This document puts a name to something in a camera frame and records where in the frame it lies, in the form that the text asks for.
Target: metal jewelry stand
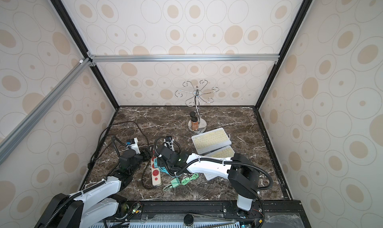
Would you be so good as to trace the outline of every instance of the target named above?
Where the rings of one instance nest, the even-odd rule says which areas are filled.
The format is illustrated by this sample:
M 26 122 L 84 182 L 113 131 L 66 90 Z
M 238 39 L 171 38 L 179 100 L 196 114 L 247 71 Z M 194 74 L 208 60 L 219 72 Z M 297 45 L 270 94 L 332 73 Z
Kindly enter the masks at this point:
M 214 100 L 213 100 L 211 97 L 209 97 L 208 100 L 205 101 L 205 100 L 202 99 L 201 96 L 202 96 L 202 95 L 205 95 L 205 94 L 210 94 L 210 93 L 218 92 L 218 91 L 219 91 L 219 88 L 218 88 L 218 87 L 212 87 L 212 88 L 211 88 L 212 92 L 202 93 L 202 90 L 206 87 L 206 85 L 208 85 L 208 81 L 207 81 L 207 80 L 202 79 L 201 81 L 199 81 L 200 84 L 204 85 L 201 89 L 198 88 L 198 85 L 196 85 L 196 87 L 194 87 L 194 85 L 193 85 L 192 82 L 190 82 L 190 81 L 185 81 L 185 82 L 183 82 L 182 85 L 183 85 L 184 87 L 187 87 L 189 83 L 190 83 L 190 84 L 192 85 L 192 87 L 193 87 L 193 91 L 192 91 L 192 92 L 188 92 L 188 91 L 179 89 L 179 90 L 177 90 L 177 91 L 174 92 L 174 95 L 175 95 L 176 97 L 182 97 L 183 94 L 182 94 L 181 92 L 186 92 L 186 93 L 191 93 L 191 94 L 193 94 L 193 96 L 192 96 L 191 98 L 189 98 L 189 99 L 187 99 L 187 100 L 185 101 L 185 105 L 188 106 L 188 107 L 195 107 L 195 109 L 196 109 L 196 114 L 198 115 L 198 130 L 197 130 L 197 131 L 194 131 L 194 130 L 192 129 L 192 127 L 191 127 L 191 126 L 192 126 L 192 124 L 191 124 L 191 120 L 189 120 L 189 122 L 188 122 L 188 128 L 189 128 L 190 131 L 192 131 L 192 132 L 194 132 L 194 133 L 203 133 L 203 132 L 206 130 L 207 123 L 206 123 L 206 121 L 205 121 L 204 119 L 201 118 L 201 115 L 200 115 L 200 113 L 199 113 L 199 111 L 200 111 L 200 105 L 201 105 L 201 103 L 200 103 L 199 100 L 201 99 L 202 101 L 204 101 L 204 102 L 206 102 L 206 103 L 212 103 L 212 102 L 214 102 Z

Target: black knob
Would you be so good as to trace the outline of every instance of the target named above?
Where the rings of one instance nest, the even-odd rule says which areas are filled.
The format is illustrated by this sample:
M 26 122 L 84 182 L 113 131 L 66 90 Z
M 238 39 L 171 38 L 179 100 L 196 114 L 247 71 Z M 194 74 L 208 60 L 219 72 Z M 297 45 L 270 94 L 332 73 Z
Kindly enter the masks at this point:
M 184 225 L 185 226 L 192 226 L 194 223 L 194 217 L 190 214 L 187 214 L 185 217 L 184 217 Z

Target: white keyboard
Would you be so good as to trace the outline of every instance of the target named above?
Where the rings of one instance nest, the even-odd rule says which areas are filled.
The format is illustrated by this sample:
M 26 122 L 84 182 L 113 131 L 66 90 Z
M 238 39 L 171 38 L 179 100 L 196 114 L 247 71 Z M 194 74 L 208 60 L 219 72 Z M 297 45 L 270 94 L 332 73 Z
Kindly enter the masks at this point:
M 234 150 L 231 148 L 231 146 L 225 146 L 221 149 L 218 149 L 217 151 L 213 151 L 212 153 L 209 153 L 205 156 L 211 157 L 211 158 L 232 158 L 234 156 Z M 217 176 L 204 173 L 206 180 L 211 180 L 213 178 L 216 178 Z
M 199 155 L 231 145 L 231 141 L 222 127 L 194 135 L 191 138 Z

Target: power strip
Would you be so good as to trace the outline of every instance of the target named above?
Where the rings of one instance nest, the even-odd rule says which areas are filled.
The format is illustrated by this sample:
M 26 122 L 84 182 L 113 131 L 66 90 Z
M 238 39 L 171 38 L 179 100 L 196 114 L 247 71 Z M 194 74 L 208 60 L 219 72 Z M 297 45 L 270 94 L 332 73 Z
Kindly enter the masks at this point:
M 150 168 L 152 169 L 152 183 L 153 186 L 160 186 L 161 185 L 161 174 L 160 174 L 160 168 L 154 168 L 154 160 L 156 158 L 152 157 L 150 159 Z

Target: green cable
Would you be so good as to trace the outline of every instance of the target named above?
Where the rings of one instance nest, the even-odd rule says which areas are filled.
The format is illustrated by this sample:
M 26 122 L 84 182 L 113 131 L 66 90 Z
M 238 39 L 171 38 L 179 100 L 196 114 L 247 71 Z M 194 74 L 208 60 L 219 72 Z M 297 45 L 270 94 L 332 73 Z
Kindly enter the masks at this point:
M 174 184 L 179 184 L 179 185 L 183 185 L 185 186 L 186 184 L 188 184 L 189 182 L 191 182 L 192 180 L 195 180 L 199 177 L 198 173 L 194 173 L 191 177 L 189 178 L 184 178 L 182 179 L 181 183 L 171 183 L 167 186 L 165 186 L 162 191 L 167 191 L 169 190 Z

